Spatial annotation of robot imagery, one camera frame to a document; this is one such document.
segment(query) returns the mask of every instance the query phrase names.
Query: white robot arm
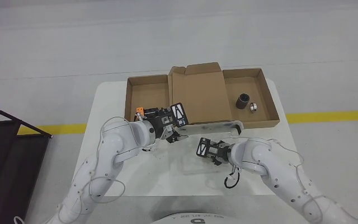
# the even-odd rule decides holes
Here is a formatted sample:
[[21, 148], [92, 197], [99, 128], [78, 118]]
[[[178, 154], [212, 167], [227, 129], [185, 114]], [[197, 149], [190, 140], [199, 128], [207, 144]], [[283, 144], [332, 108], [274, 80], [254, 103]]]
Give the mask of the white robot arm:
[[358, 223], [338, 203], [324, 196], [300, 165], [282, 162], [271, 149], [271, 143], [262, 138], [231, 145], [202, 138], [196, 154], [260, 175], [266, 186], [310, 223]]
[[137, 117], [137, 122], [123, 120], [106, 125], [113, 118], [121, 118], [113, 117], [103, 124], [96, 153], [83, 162], [67, 196], [57, 206], [56, 214], [44, 224], [86, 223], [110, 186], [114, 182], [122, 183], [116, 177], [125, 160], [138, 155], [143, 148], [155, 145], [158, 138], [171, 143], [187, 138], [173, 129], [174, 125], [183, 127], [188, 124], [180, 103], [159, 110], [159, 115], [153, 119], [143, 120], [140, 114]]
[[86, 223], [110, 186], [117, 181], [124, 161], [136, 156], [142, 150], [141, 146], [153, 144], [155, 135], [148, 121], [106, 125], [96, 153], [83, 162], [56, 214], [45, 224]]

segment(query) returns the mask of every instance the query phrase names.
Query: white table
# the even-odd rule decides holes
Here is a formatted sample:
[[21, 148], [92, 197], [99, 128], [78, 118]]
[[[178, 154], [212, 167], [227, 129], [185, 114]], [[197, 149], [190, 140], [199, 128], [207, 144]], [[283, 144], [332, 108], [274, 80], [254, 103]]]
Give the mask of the white table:
[[[282, 108], [275, 84], [267, 80], [272, 98], [279, 113], [280, 123], [273, 128], [244, 129], [241, 136], [276, 138], [284, 146], [296, 151], [287, 119]], [[86, 157], [95, 153], [100, 139], [99, 130], [112, 116], [124, 116], [126, 81], [104, 82], [97, 88], [89, 115], [86, 132], [78, 156], [75, 173]], [[231, 172], [231, 166], [213, 165], [209, 159], [195, 155], [200, 137], [220, 139], [230, 133], [215, 133], [190, 136], [173, 144], [161, 141], [155, 152], [141, 152], [124, 163], [118, 179], [126, 184], [127, 196], [183, 196], [183, 195], [269, 195], [273, 192], [261, 178], [243, 171], [239, 184], [226, 189], [224, 179]], [[228, 143], [244, 139], [225, 139]], [[299, 163], [296, 153], [283, 150], [273, 144], [272, 151], [283, 160]], [[114, 183], [106, 196], [115, 196], [122, 191], [121, 185]]]

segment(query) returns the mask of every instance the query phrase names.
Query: metal ring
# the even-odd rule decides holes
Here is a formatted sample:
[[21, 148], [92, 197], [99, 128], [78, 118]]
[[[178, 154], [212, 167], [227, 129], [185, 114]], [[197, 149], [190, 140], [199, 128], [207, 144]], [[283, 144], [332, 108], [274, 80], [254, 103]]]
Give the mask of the metal ring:
[[255, 102], [250, 103], [250, 111], [255, 112], [257, 110], [257, 104]]

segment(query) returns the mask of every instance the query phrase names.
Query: black cable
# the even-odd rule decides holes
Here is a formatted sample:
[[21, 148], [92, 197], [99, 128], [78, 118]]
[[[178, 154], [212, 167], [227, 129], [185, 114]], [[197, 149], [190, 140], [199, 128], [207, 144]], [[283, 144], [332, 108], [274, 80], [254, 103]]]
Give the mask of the black cable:
[[239, 183], [239, 180], [240, 180], [240, 173], [238, 172], [238, 173], [237, 173], [237, 181], [236, 181], [236, 183], [235, 183], [234, 185], [228, 186], [228, 184], [227, 184], [228, 178], [227, 178], [227, 177], [226, 177], [225, 180], [224, 180], [224, 185], [225, 185], [225, 187], [226, 187], [227, 189], [231, 189], [231, 188], [234, 188], [234, 187]]

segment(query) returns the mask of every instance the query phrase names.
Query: white robot body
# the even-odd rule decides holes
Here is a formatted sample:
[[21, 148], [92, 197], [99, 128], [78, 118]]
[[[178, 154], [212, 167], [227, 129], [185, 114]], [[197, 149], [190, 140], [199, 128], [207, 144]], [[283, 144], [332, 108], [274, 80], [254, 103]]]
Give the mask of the white robot body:
[[[148, 121], [116, 122], [105, 126], [99, 150], [79, 168], [68, 195], [46, 224], [86, 223], [121, 171], [123, 161], [136, 156], [142, 147], [154, 143], [156, 137], [152, 129]], [[231, 145], [227, 160], [234, 167], [260, 175], [278, 197], [311, 223], [358, 223], [339, 204], [323, 196], [302, 170], [280, 161], [271, 152], [269, 141], [250, 138], [244, 143]], [[217, 214], [180, 213], [154, 223], [231, 224], [238, 223], [238, 220]]]

